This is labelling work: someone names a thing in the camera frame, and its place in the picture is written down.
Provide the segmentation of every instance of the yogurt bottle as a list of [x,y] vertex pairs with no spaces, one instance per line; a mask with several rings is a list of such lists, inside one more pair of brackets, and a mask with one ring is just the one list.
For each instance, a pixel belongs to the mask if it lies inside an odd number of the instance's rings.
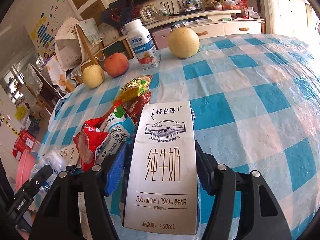
[[142,26],[141,20],[137,19],[129,22],[125,27],[129,32],[129,43],[142,69],[157,67],[160,63],[160,57],[148,29]]

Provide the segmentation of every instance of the dining table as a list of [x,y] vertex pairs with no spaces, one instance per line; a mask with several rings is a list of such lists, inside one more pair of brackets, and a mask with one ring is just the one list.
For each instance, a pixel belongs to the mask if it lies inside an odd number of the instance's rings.
[[[258,170],[275,195],[297,239],[320,206],[319,47],[294,37],[235,34],[200,40],[198,52],[177,58],[159,50],[158,67],[142,70],[136,58],[123,75],[95,89],[79,85],[58,102],[38,157],[73,142],[86,120],[102,117],[126,83],[152,75],[150,104],[190,101],[194,136],[205,153],[233,171]],[[121,225],[122,184],[105,198],[120,239],[201,239],[214,202],[198,183],[196,235],[161,235]],[[44,195],[36,196],[39,207]],[[236,192],[229,239],[239,224]]]

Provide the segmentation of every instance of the drawer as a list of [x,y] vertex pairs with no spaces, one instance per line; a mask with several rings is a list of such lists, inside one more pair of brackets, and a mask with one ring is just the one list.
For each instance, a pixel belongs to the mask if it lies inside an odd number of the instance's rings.
[[225,35],[244,34],[244,33],[261,33],[260,22],[225,22],[223,23]]
[[205,38],[218,37],[218,36],[225,35],[223,23],[195,26],[195,27],[190,27],[190,29],[198,33],[200,40]]

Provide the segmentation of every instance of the barcode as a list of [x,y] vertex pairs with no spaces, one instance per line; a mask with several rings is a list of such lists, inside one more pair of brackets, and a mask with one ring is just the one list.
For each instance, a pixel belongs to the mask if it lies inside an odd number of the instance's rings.
[[116,119],[116,118],[115,118],[114,116],[108,118],[107,121],[106,121],[106,125],[107,125],[108,123],[110,123],[111,121],[115,120],[115,119]]

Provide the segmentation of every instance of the metal bolt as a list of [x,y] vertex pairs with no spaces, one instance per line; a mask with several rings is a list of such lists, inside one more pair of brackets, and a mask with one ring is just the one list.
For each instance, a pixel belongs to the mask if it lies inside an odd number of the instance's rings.
[[260,177],[260,172],[259,171],[252,171],[252,175],[254,176],[254,177]]
[[218,169],[221,171],[225,171],[227,169],[227,166],[224,164],[218,164]]
[[100,165],[94,165],[92,167],[92,170],[95,171],[95,172],[100,171],[101,170],[101,166]]
[[59,177],[60,178],[65,178],[67,176],[67,172],[66,171],[62,171],[59,173]]

